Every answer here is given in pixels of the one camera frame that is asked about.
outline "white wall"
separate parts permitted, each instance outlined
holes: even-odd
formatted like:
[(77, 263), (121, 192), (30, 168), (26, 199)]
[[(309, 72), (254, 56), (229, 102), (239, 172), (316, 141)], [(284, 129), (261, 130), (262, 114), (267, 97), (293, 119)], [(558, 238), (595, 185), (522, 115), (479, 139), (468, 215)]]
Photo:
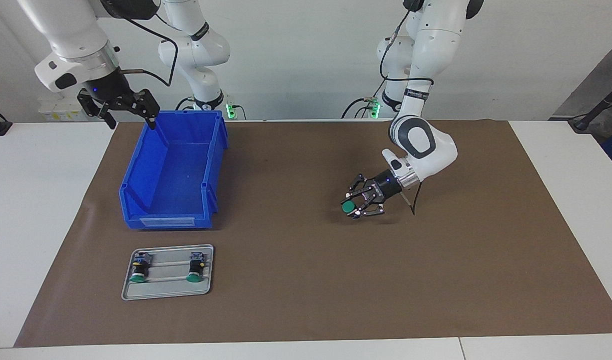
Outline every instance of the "white wall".
[[(371, 95), (380, 82), (377, 43), (404, 14), (400, 0), (200, 2), (232, 47), (230, 61), (216, 68), (222, 87), (252, 119), (335, 118), (351, 100)], [(0, 17), (32, 59), (48, 53), (16, 2), (0, 0)], [(159, 39), (122, 20), (100, 23), (121, 47), (123, 68), (167, 73)], [(148, 25), (173, 32), (157, 20)], [(612, 0), (486, 0), (467, 22), (454, 63), (437, 79), (425, 116), (546, 120), (611, 48)], [(2, 78), (18, 71), (37, 83), (27, 70), (0, 61)], [(129, 79), (134, 90), (151, 89), (164, 109), (190, 94), (180, 75), (168, 89), (142, 75)], [(0, 92), (4, 98), (35, 94), (18, 83)], [(13, 112), (16, 104), (3, 101), (0, 108)]]

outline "green round object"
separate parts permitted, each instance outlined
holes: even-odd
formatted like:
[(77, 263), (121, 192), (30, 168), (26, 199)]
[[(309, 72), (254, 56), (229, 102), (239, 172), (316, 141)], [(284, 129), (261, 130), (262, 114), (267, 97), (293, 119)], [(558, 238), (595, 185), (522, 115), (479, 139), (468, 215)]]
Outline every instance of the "green round object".
[(351, 212), (353, 212), (357, 207), (354, 205), (354, 202), (348, 200), (346, 201), (343, 205), (342, 205), (342, 210), (344, 210), (344, 212), (346, 214), (350, 214)]
[(138, 275), (136, 275), (136, 276), (131, 276), (129, 280), (130, 280), (131, 283), (135, 283), (135, 282), (136, 283), (142, 283), (142, 282), (146, 281), (146, 277), (145, 276), (138, 276)]
[(188, 276), (186, 277), (186, 280), (189, 281), (190, 283), (199, 283), (203, 280), (203, 278), (197, 274), (193, 274), (193, 273), (189, 273)]

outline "green light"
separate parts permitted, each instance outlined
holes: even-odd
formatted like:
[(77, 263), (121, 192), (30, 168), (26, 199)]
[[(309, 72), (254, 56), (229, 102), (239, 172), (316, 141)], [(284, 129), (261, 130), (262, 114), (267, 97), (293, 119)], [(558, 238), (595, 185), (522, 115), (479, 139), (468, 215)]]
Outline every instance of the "green light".
[(237, 113), (235, 112), (235, 109), (233, 109), (232, 105), (226, 104), (226, 111), (228, 112), (229, 119), (234, 119), (235, 117), (237, 117)]
[(372, 117), (373, 119), (378, 119), (379, 118), (379, 110), (381, 110), (381, 104), (379, 103), (379, 101), (374, 101), (372, 103), (372, 111), (370, 112), (370, 117)]

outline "brown surface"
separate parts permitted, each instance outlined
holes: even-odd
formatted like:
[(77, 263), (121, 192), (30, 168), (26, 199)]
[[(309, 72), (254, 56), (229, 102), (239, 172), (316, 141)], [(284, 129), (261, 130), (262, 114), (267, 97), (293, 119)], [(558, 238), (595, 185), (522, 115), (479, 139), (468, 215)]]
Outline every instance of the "brown surface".
[[(611, 333), (612, 301), (510, 126), (434, 124), (459, 158), (417, 216), (399, 196), (381, 217), (340, 212), (356, 173), (386, 168), (387, 123), (238, 123), (214, 229), (137, 232), (117, 189), (141, 124), (121, 123), (15, 346)], [(135, 248), (206, 243), (209, 294), (121, 300)]]

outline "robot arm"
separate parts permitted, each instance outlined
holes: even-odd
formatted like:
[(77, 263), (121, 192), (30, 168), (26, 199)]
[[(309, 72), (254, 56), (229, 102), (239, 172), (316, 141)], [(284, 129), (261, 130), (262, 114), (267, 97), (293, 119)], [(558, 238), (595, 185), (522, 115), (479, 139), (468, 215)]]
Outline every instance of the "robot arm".
[[(171, 26), (183, 32), (174, 40), (179, 44), (177, 68), (188, 80), (197, 110), (214, 110), (227, 104), (227, 95), (208, 66), (228, 61), (230, 46), (226, 39), (210, 28), (197, 0), (163, 0)], [(172, 66), (175, 49), (171, 43), (159, 45), (159, 57)]]
[[(409, 74), (404, 75), (400, 71), (399, 74), (389, 74), (389, 78), (399, 75), (402, 78), (426, 79), (409, 80), (404, 89), (391, 82), (382, 97), (382, 100), (385, 97), (392, 100), (388, 92), (403, 91), (399, 113), (390, 125), (390, 140), (405, 155), (397, 157), (394, 152), (385, 149), (382, 155), (388, 162), (387, 170), (373, 178), (358, 175), (342, 201), (344, 212), (354, 219), (383, 214), (383, 203), (388, 198), (442, 171), (457, 158), (457, 147), (452, 137), (430, 125), (421, 114), (432, 86), (429, 79), (434, 79), (445, 70), (457, 51), (469, 0), (426, 0), (425, 3), (416, 3), (418, 8), (411, 13), (406, 25), (411, 37), (400, 42), (397, 40), (397, 46), (413, 47)], [(384, 64), (401, 68), (401, 54), (406, 51), (395, 52), (389, 61), (384, 59)], [(361, 199), (361, 202), (354, 203), (355, 198)]]
[[(100, 7), (93, 9), (88, 0), (18, 0), (18, 3), (50, 43), (52, 52), (35, 68), (48, 89), (58, 92), (83, 84), (77, 99), (89, 116), (103, 119), (114, 129), (116, 122), (108, 111), (123, 110), (143, 117), (154, 128), (159, 105), (148, 89), (139, 92), (130, 89), (114, 48), (96, 23), (95, 11), (100, 11)], [(101, 4), (107, 14), (126, 19), (148, 19), (159, 8), (158, 0), (101, 0)]]

